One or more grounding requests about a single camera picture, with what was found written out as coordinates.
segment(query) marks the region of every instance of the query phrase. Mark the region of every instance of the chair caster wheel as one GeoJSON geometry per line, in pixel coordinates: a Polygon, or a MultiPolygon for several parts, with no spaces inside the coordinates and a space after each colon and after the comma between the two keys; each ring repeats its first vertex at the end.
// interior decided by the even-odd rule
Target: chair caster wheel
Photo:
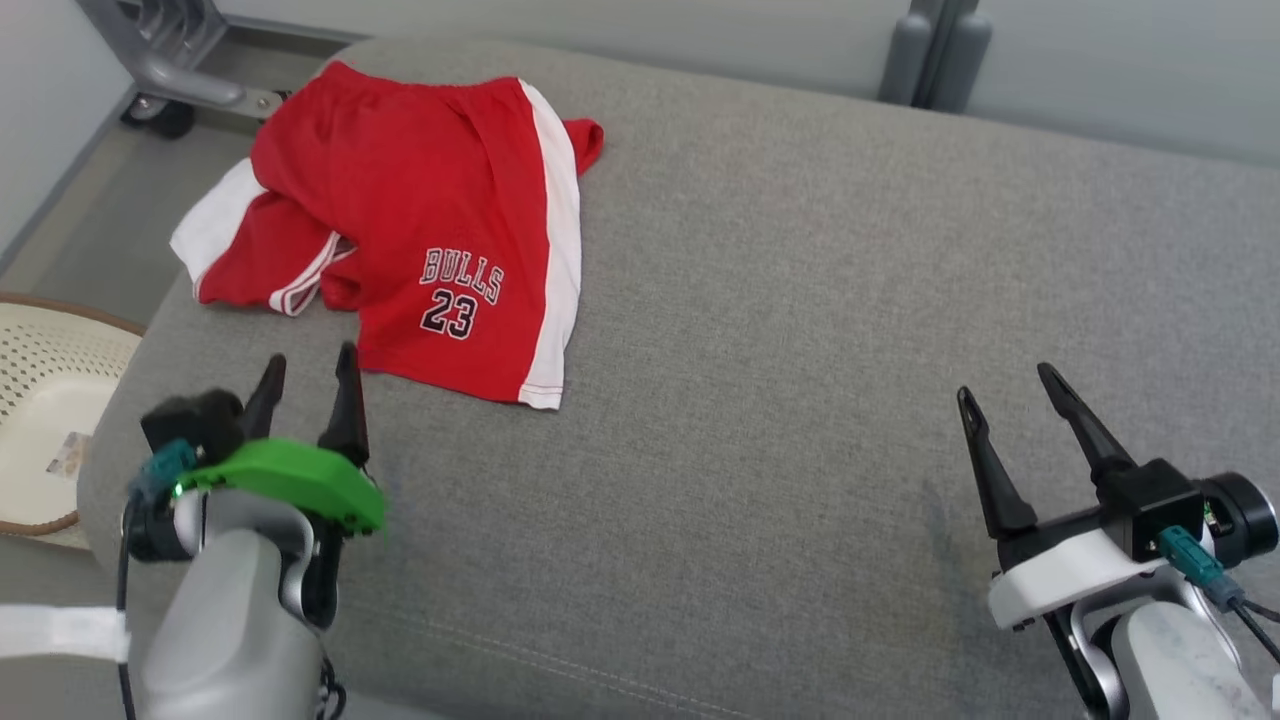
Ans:
{"type": "Polygon", "coordinates": [[[170,100],[156,117],[146,120],[147,129],[165,140],[178,140],[196,124],[196,109],[186,102],[170,100]]]}

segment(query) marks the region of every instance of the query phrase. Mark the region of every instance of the woven basket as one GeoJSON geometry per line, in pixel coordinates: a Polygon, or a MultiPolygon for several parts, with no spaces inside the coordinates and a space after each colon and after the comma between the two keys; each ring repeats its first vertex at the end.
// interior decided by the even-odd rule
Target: woven basket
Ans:
{"type": "Polygon", "coordinates": [[[143,328],[0,293],[0,533],[88,547],[76,480],[143,328]]]}

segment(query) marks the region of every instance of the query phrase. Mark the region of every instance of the gray fabric cushion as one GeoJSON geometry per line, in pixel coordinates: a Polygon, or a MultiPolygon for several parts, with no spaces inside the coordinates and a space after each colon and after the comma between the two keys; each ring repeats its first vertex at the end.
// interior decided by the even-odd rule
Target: gray fabric cushion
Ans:
{"type": "MultiPolygon", "coordinates": [[[[390,527],[344,553],[328,641],[357,688],[468,716],[1075,716],[1047,633],[986,611],[955,406],[969,383],[1042,518],[1092,505],[1037,360],[1135,456],[1280,492],[1276,172],[550,50],[342,58],[518,73],[608,137],[559,413],[365,379],[390,527]]],[[[179,281],[81,480],[100,560],[146,409],[244,393],[279,350],[276,432],[314,439],[356,331],[179,281]]],[[[1236,577],[1277,602],[1275,568],[1236,577]]],[[[137,570],[136,596],[179,571],[137,570]]]]}

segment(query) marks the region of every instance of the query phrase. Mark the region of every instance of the gray floor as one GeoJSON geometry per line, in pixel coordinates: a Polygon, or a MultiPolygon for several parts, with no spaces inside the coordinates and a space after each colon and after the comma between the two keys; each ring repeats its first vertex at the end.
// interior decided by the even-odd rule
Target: gray floor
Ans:
{"type": "MultiPolygon", "coordinates": [[[[204,68],[270,88],[297,88],[338,45],[233,31],[204,68]]],[[[166,141],[114,120],[0,275],[0,290],[88,305],[146,324],[180,272],[169,233],[253,142],[257,123],[201,111],[166,141]]],[[[0,603],[109,605],[114,579],[88,552],[0,536],[0,603]]],[[[123,717],[115,669],[65,657],[0,664],[5,720],[123,717]]],[[[352,693],[344,717],[438,717],[352,693]]]]}
{"type": "MultiPolygon", "coordinates": [[[[257,87],[301,87],[332,42],[232,31],[204,63],[257,87]]],[[[0,275],[0,291],[87,305],[146,324],[182,269],[169,233],[248,154],[257,123],[200,110],[191,135],[166,141],[111,120],[65,192],[0,275]]]]}

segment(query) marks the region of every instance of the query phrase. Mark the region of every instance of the black cable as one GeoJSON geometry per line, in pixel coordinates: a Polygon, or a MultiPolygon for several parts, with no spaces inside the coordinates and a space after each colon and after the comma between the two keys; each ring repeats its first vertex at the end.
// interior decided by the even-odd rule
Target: black cable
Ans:
{"type": "MultiPolygon", "coordinates": [[[[137,505],[137,496],[129,496],[128,505],[124,506],[124,519],[120,521],[120,560],[115,568],[115,609],[124,612],[125,601],[129,594],[129,528],[133,525],[133,510],[137,505]]],[[[120,701],[124,702],[125,720],[137,720],[133,710],[133,687],[129,684],[129,662],[125,660],[116,666],[120,675],[120,701]]]]}
{"type": "Polygon", "coordinates": [[[1276,612],[1275,610],[1271,610],[1265,605],[1258,605],[1252,600],[1245,600],[1242,605],[1248,607],[1256,615],[1261,615],[1262,618],[1271,620],[1272,623],[1280,623],[1280,612],[1276,612]]]}
{"type": "Polygon", "coordinates": [[[1244,621],[1244,626],[1247,626],[1249,632],[1253,633],[1253,637],[1258,638],[1258,642],[1262,643],[1262,647],[1267,648],[1267,652],[1271,653],[1271,657],[1274,657],[1276,662],[1280,662],[1280,647],[1276,647],[1276,643],[1272,642],[1271,635],[1268,635],[1266,630],[1262,629],[1262,625],[1258,625],[1258,621],[1253,619],[1253,615],[1248,611],[1248,609],[1245,609],[1244,605],[1242,605],[1239,601],[1235,601],[1231,603],[1231,610],[1235,611],[1236,615],[1239,615],[1240,620],[1244,621]]]}
{"type": "Polygon", "coordinates": [[[324,656],[324,664],[320,666],[320,685],[324,687],[325,694],[324,705],[320,707],[316,717],[319,720],[338,720],[347,708],[347,688],[338,682],[338,675],[333,671],[333,661],[329,660],[328,655],[324,656]],[[333,712],[326,719],[324,711],[332,696],[338,696],[338,700],[334,702],[333,712]]]}

